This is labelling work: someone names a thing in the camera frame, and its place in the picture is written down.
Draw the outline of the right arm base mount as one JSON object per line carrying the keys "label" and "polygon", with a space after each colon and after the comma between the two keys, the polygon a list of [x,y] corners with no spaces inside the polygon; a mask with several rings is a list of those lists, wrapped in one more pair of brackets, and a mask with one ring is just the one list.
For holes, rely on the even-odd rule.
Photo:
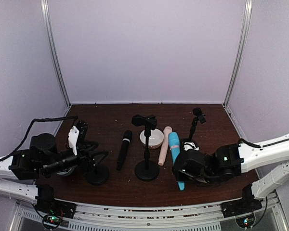
{"label": "right arm base mount", "polygon": [[236,225],[244,230],[252,229],[257,224],[255,211],[261,209],[263,199],[255,199],[249,193],[242,198],[221,203],[224,218],[234,217]]}

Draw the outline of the black front microphone stand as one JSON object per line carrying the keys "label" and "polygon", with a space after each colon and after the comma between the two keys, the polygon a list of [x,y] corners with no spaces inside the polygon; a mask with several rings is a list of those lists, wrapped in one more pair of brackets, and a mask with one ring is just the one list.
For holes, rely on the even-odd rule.
{"label": "black front microphone stand", "polygon": [[153,181],[159,175],[158,164],[150,160],[149,151],[149,137],[151,136],[151,131],[155,130],[157,127],[157,119],[155,115],[141,116],[134,115],[131,120],[132,124],[136,127],[144,126],[144,136],[145,136],[145,150],[144,150],[144,160],[140,161],[134,169],[136,177],[141,181]]}

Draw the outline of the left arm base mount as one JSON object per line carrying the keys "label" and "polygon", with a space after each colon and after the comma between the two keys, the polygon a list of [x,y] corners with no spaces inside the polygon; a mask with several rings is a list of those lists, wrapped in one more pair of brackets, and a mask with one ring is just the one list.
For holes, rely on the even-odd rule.
{"label": "left arm base mount", "polygon": [[42,219],[42,225],[48,230],[57,229],[64,218],[73,218],[77,205],[54,198],[53,187],[43,184],[35,185],[37,202],[33,204],[36,213]]}

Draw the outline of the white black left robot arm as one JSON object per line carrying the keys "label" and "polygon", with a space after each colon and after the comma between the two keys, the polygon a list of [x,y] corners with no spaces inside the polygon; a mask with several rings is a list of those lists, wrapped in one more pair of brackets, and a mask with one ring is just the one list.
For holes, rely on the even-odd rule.
{"label": "white black left robot arm", "polygon": [[[20,147],[26,141],[35,123],[59,122],[72,120],[66,149],[59,151],[55,137],[50,133],[33,136],[28,149]],[[99,144],[86,140],[88,123],[78,121],[77,116],[33,119],[20,144],[8,155],[0,157],[0,179],[37,180],[53,174],[68,175],[79,168],[85,180],[92,185],[101,185],[109,178],[109,170],[101,162],[108,156],[108,151],[99,151]]]}

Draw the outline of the blue microphone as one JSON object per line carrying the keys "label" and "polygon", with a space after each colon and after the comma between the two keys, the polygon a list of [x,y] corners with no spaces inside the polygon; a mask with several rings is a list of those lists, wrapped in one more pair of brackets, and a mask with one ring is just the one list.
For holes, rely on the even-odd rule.
{"label": "blue microphone", "polygon": [[176,177],[176,182],[178,184],[179,190],[183,191],[185,189],[185,182],[184,181],[179,181],[177,179],[177,174],[174,171],[174,163],[178,155],[180,154],[180,139],[179,136],[176,132],[171,132],[168,135],[168,143],[169,143],[169,148],[171,151],[171,157],[172,157],[172,163],[173,163],[173,174]]}

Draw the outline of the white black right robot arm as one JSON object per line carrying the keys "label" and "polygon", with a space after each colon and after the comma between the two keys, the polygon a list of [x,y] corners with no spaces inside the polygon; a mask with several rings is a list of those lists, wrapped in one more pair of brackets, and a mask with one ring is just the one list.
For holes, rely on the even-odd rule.
{"label": "white black right robot arm", "polygon": [[289,133],[271,140],[237,143],[219,147],[212,155],[199,151],[189,140],[180,140],[176,132],[168,136],[173,159],[172,172],[180,191],[188,180],[205,184],[226,182],[253,169],[278,163],[263,178],[243,189],[246,199],[263,200],[271,191],[289,180]]}

